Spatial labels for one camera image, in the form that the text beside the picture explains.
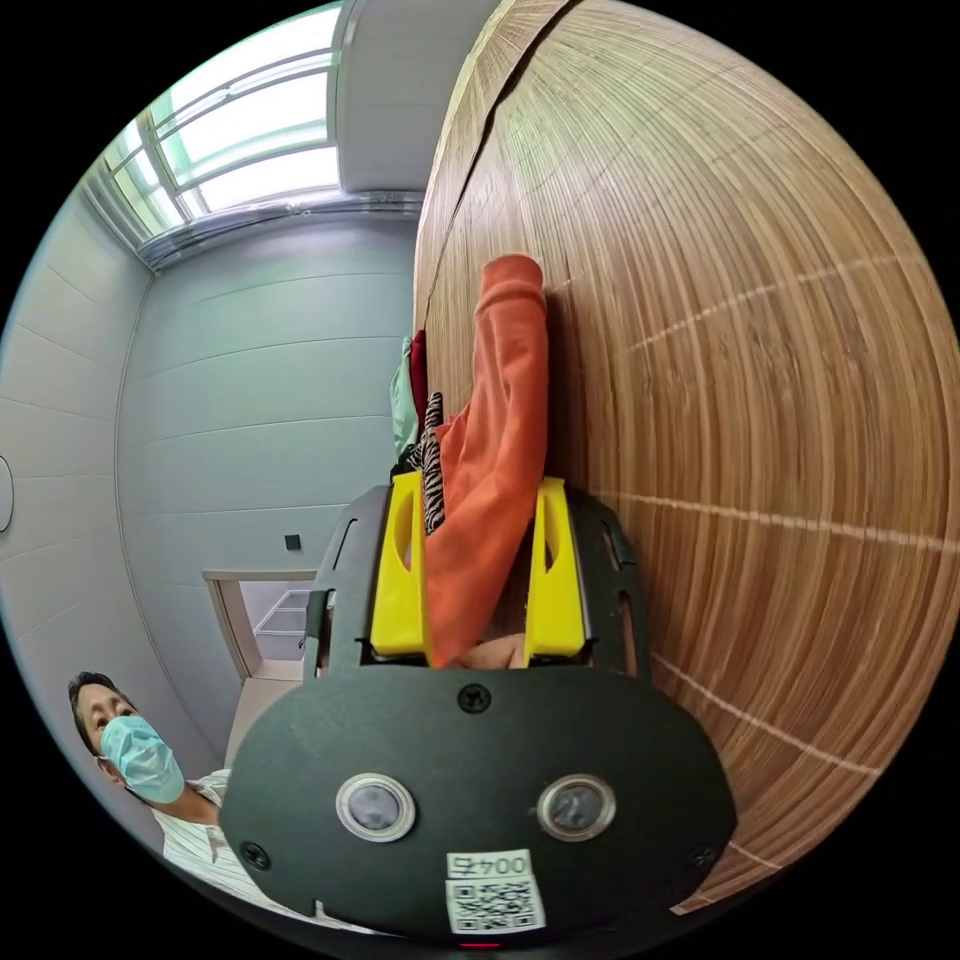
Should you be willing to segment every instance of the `wood grain surface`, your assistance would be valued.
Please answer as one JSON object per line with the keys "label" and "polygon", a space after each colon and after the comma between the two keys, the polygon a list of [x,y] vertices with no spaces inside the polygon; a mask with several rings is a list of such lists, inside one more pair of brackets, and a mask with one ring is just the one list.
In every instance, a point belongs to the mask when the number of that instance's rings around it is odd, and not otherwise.
{"label": "wood grain surface", "polygon": [[960,609],[957,340],[818,115],[613,0],[505,0],[461,73],[415,280],[449,413],[481,268],[514,252],[550,302],[549,472],[618,511],[655,681],[733,786],[694,910],[826,837],[930,691]]}

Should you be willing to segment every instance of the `black mount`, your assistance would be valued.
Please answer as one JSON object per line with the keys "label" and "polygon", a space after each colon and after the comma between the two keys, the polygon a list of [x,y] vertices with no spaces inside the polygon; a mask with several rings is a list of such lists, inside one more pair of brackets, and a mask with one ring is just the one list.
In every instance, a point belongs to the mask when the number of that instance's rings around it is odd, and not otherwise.
{"label": "black mount", "polygon": [[[389,497],[376,487],[343,512],[310,596],[304,683],[237,753],[221,826],[242,862],[246,851],[250,876],[305,916],[319,902],[389,934],[353,935],[375,939],[387,958],[405,956],[400,945],[411,941],[443,951],[471,939],[534,956],[672,916],[710,873],[736,813],[706,734],[649,682],[636,560],[615,514],[568,490],[591,669],[554,660],[446,671],[423,658],[383,661],[370,646]],[[370,772],[415,800],[415,824],[395,842],[360,839],[336,813],[341,785]],[[573,774],[599,778],[616,797],[609,827],[575,843],[536,816],[544,789]],[[452,933],[447,855],[516,850],[529,851],[546,926]],[[310,927],[321,949],[332,931]]]}

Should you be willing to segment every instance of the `face mask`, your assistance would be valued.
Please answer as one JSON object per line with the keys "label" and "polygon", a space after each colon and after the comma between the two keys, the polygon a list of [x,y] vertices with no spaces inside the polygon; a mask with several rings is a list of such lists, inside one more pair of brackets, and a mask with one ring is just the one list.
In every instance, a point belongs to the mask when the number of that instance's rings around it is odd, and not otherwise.
{"label": "face mask", "polygon": [[114,717],[103,730],[100,751],[137,796],[173,803],[186,786],[173,751],[143,717]]}

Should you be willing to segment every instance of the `door frame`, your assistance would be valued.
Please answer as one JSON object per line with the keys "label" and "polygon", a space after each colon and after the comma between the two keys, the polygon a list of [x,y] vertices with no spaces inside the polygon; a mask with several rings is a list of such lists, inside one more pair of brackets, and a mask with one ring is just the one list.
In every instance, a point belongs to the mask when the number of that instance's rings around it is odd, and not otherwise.
{"label": "door frame", "polygon": [[267,660],[257,646],[250,616],[243,602],[241,581],[313,580],[316,570],[204,570],[202,576],[220,623],[224,642],[241,679],[301,680],[300,660]]}

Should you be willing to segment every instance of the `striped fabric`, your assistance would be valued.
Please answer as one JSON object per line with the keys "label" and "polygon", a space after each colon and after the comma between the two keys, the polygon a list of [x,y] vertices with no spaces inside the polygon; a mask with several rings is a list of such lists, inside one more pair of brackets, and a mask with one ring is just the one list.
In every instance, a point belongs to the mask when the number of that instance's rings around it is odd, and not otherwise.
{"label": "striped fabric", "polygon": [[440,471],[440,441],[434,430],[443,423],[443,395],[430,394],[427,412],[423,421],[420,439],[404,451],[400,463],[394,467],[391,477],[396,473],[409,473],[420,470],[423,474],[423,525],[424,533],[430,536],[444,520],[443,475]]}
{"label": "striped fabric", "polygon": [[[191,780],[189,783],[198,793],[212,800],[219,807],[223,803],[229,778],[229,770],[217,770],[209,776],[200,780]],[[306,923],[317,923],[320,926],[352,930],[356,933],[374,932],[365,927],[356,927],[326,916],[320,904],[317,904],[316,918],[305,917],[303,914],[288,910],[262,893],[250,879],[219,827],[188,823],[160,813],[158,810],[154,810],[153,815],[163,830],[164,859],[180,867],[181,870],[193,874],[197,879],[258,907],[264,907],[288,917],[296,917]]]}

